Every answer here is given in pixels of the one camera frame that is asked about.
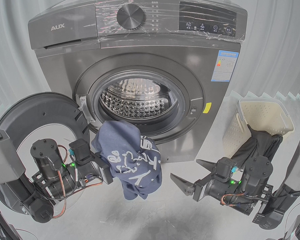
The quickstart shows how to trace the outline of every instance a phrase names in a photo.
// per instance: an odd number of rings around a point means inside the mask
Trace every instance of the black cloth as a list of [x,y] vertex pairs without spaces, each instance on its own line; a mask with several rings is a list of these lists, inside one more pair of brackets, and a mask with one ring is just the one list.
[[232,159],[237,162],[238,168],[242,169],[248,158],[264,156],[271,162],[277,152],[283,136],[270,133],[264,130],[253,130],[250,125],[248,128],[251,132],[251,137],[238,149],[232,156]]

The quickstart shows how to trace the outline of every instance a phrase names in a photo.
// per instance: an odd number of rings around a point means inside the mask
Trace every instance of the white plastic basket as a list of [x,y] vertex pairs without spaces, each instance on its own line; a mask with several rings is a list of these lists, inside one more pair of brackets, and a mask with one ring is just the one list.
[[240,98],[237,110],[223,136],[225,156],[231,158],[251,137],[247,125],[271,135],[282,134],[285,140],[294,132],[293,122],[284,107],[272,98]]

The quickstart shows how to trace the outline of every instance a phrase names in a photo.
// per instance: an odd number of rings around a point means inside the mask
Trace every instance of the black cable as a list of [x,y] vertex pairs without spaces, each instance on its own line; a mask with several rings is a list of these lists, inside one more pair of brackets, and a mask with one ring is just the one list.
[[16,228],[16,230],[20,230],[20,231],[24,231],[24,232],[27,232],[27,233],[29,233],[29,234],[32,234],[31,232],[29,232],[29,231],[27,231],[27,230],[24,230],[24,229]]
[[287,216],[286,225],[284,226],[284,237],[286,236],[286,228],[287,228],[287,222],[288,222],[289,215],[290,215],[290,213],[292,212],[292,210],[293,210],[294,208],[296,208],[298,205],[300,205],[300,203],[298,203],[295,207],[293,207],[293,208],[291,209],[291,211],[289,212],[288,216]]
[[294,193],[292,193],[292,194],[289,194],[289,192],[285,189],[285,187],[283,187],[282,189],[283,189],[284,192],[286,192],[287,194],[280,195],[280,196],[277,196],[277,197],[274,197],[274,196],[272,196],[272,197],[273,197],[273,198],[281,198],[281,197],[287,197],[287,196],[295,197],[296,194],[300,194],[300,191],[294,192]]

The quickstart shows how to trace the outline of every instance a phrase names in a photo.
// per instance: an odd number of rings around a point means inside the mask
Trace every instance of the white curtain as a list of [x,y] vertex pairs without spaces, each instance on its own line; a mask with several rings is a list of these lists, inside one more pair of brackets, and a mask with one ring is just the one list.
[[[28,21],[62,0],[0,0],[0,116],[19,99],[49,91],[30,48]],[[231,0],[248,11],[231,90],[300,94],[300,0]]]

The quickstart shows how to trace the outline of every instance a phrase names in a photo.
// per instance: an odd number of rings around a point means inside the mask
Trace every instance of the cable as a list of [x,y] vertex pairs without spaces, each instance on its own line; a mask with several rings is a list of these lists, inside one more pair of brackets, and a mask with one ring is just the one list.
[[224,205],[224,206],[230,206],[230,207],[233,207],[233,206],[236,206],[236,204],[226,204],[224,202],[224,198],[227,197],[227,196],[235,196],[235,197],[239,197],[239,196],[243,196],[244,193],[240,193],[240,194],[224,194],[222,197],[221,197],[221,203]]
[[27,230],[19,229],[19,228],[16,228],[16,230],[20,230],[20,231],[24,231],[24,232],[27,232],[27,233],[29,233],[29,234],[32,234],[32,235],[38,240],[38,238],[36,237],[35,234],[33,234],[33,233],[31,233],[31,232],[29,232],[29,231],[27,231]]
[[288,213],[287,220],[286,220],[286,225],[284,226],[284,237],[286,236],[286,228],[287,228],[287,222],[288,222],[289,215],[290,215],[290,213],[292,212],[292,210],[293,210],[294,208],[296,208],[298,205],[300,205],[300,203],[298,203],[295,207],[293,207],[293,208],[291,209],[291,211]]
[[274,196],[272,195],[272,197],[273,197],[273,198],[282,198],[282,197],[287,197],[287,196],[295,197],[295,195],[300,194],[300,191],[294,192],[294,193],[292,193],[292,194],[289,194],[289,192],[285,189],[285,187],[282,187],[282,189],[283,189],[284,192],[286,192],[287,194],[280,195],[280,196],[277,196],[277,197],[274,197]]
[[[62,180],[62,176],[61,176],[60,171],[58,171],[58,175],[59,175],[59,179],[60,179],[60,182],[61,182],[61,187],[62,187],[63,196],[66,197],[66,190],[65,190],[65,186],[63,185],[63,180]],[[65,199],[65,200],[64,200],[64,205],[63,205],[62,211],[61,211],[58,215],[53,216],[52,218],[53,218],[53,219],[60,218],[60,217],[65,213],[66,207],[67,207],[67,201],[66,201],[66,199]]]
[[96,183],[96,184],[88,185],[88,186],[86,186],[85,188],[82,188],[82,189],[76,191],[75,194],[78,193],[78,192],[80,192],[80,191],[82,191],[82,190],[85,190],[85,189],[87,189],[87,188],[89,188],[89,187],[94,187],[94,186],[100,186],[100,185],[102,185],[102,183],[103,183],[103,182],[102,182],[102,179],[100,179],[99,177],[96,177],[96,179],[98,179],[100,182],[99,182],[99,183]]
[[65,150],[65,158],[63,159],[63,162],[65,163],[68,159],[68,150],[62,145],[58,145],[58,147],[63,148]]
[[39,194],[40,194],[41,196],[43,196],[43,197],[45,197],[45,198],[48,198],[49,200],[62,201],[62,200],[65,200],[66,198],[68,198],[69,196],[71,196],[71,195],[73,195],[73,194],[75,193],[75,191],[76,191],[76,189],[77,189],[77,186],[78,186],[78,181],[79,181],[79,180],[78,180],[78,177],[79,177],[79,175],[78,175],[78,169],[77,169],[77,165],[76,165],[75,160],[72,158],[72,156],[70,156],[70,158],[71,158],[71,160],[72,160],[72,162],[73,162],[73,164],[74,164],[74,170],[75,170],[75,186],[74,186],[72,192],[71,192],[70,194],[66,195],[65,197],[62,197],[62,198],[52,198],[52,197],[48,197],[48,196],[42,195],[42,194],[39,192]]
[[255,202],[238,202],[238,203],[234,203],[232,205],[229,205],[230,207],[233,207],[233,206],[241,206],[241,205],[252,205],[254,204]]

